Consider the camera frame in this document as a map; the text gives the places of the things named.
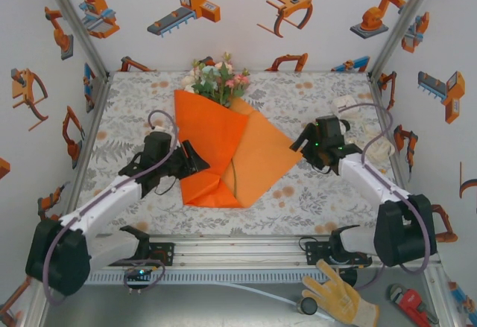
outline orange wrapping paper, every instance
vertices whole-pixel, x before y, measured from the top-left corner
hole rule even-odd
[[[248,208],[302,158],[289,149],[287,136],[242,99],[229,109],[182,90],[174,99],[179,140],[188,139],[210,164],[180,181],[186,205]]]

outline white wall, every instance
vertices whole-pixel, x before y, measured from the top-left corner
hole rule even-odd
[[[463,199],[459,198],[459,162],[464,163],[464,181],[477,178],[477,12],[473,8],[476,2],[425,0],[419,11],[430,14],[424,41],[414,54],[398,48],[385,70],[386,74],[397,72],[396,103],[391,110],[396,124],[419,136],[411,190],[425,194],[447,210],[459,240],[439,244],[438,251],[450,278],[474,300],[477,299],[476,189],[467,189]],[[417,88],[417,74],[427,72],[446,82],[457,70],[465,79],[466,93],[461,99],[460,116],[447,124],[444,105]],[[389,90],[383,95],[385,103],[388,99]],[[437,222],[436,226],[443,231],[442,223]]]
[[[66,152],[62,122],[69,105],[88,134],[93,111],[86,114],[83,95],[83,65],[87,60],[75,40],[73,57],[62,61],[53,26],[44,7],[58,9],[54,0],[0,0],[0,157],[11,172],[0,180],[0,303],[25,279],[25,264],[37,223],[37,199],[47,197],[65,181],[73,182],[76,171]],[[59,19],[66,34],[72,30]],[[48,98],[37,105],[48,119],[28,132],[37,119],[26,105],[12,108],[10,70],[30,69],[45,84]],[[41,97],[34,86],[35,98]],[[73,124],[69,134],[80,136]],[[60,212],[68,202],[71,185],[55,207]]]
[[[79,16],[78,5],[71,0]],[[387,33],[362,39],[350,31],[361,22],[364,12],[380,0],[313,0],[314,12],[301,31],[282,24],[283,38],[259,28],[256,23],[273,27],[277,10],[266,0],[210,0],[221,7],[221,21],[201,18],[174,29],[163,38],[147,32],[147,27],[180,6],[179,0],[106,0],[117,12],[121,29],[106,39],[92,38],[109,70],[120,67],[122,57],[129,55],[159,70],[186,69],[193,58],[218,57],[227,50],[234,54],[237,66],[266,69],[276,57],[284,54],[309,53],[305,70],[330,70],[344,61],[371,56],[369,67],[382,49]],[[292,16],[299,22],[304,15]],[[399,15],[391,5],[384,23],[392,28]],[[292,69],[294,63],[283,65]]]

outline work glove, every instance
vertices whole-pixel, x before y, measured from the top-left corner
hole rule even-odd
[[[303,277],[302,282],[309,289],[302,291],[303,297],[313,298],[320,308],[346,325],[377,326],[377,305],[364,301],[358,291],[344,282],[324,260],[320,260],[316,267],[328,276],[329,280],[320,284],[310,276]]]

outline floral tablecloth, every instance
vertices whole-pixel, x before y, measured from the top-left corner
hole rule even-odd
[[[78,206],[105,188],[136,152],[150,132],[148,113],[174,113],[174,90],[184,72],[119,72],[112,86],[95,140]],[[331,114],[333,98],[352,95],[372,102],[365,74],[258,72],[243,97],[292,140],[306,123]],[[156,124],[168,122],[160,115]],[[362,138],[363,127],[379,131],[376,111],[361,108],[351,121],[349,137]],[[393,179],[391,164],[378,166]],[[162,193],[174,181],[161,181]],[[295,165],[249,209],[184,206],[180,185],[163,196],[150,192],[104,227],[105,233],[127,224],[150,234],[177,235],[306,235],[327,234],[337,226],[372,226],[376,211],[343,178],[320,174],[305,160]]]

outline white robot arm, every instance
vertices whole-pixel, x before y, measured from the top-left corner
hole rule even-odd
[[[363,157],[358,146],[347,145],[340,123],[350,128],[348,122],[333,115],[317,118],[315,123],[305,127],[290,147],[296,151],[306,142],[300,152],[308,163],[320,170],[329,166],[335,174],[351,183],[378,212],[374,228],[345,226],[333,231],[329,239],[331,257],[343,261],[350,253],[365,253],[377,255],[387,266],[403,264],[426,254],[423,232],[429,236],[430,255],[435,254],[437,245],[429,200],[421,194],[411,195],[392,183]]]
[[[97,269],[118,260],[149,258],[149,235],[132,226],[123,226],[106,238],[96,238],[96,235],[120,212],[159,185],[162,177],[181,180],[209,168],[188,141],[172,153],[170,149],[171,135],[159,131],[150,133],[145,137],[144,150],[96,197],[59,221],[40,221],[28,255],[27,275],[43,281],[45,272],[48,285],[69,296]]]

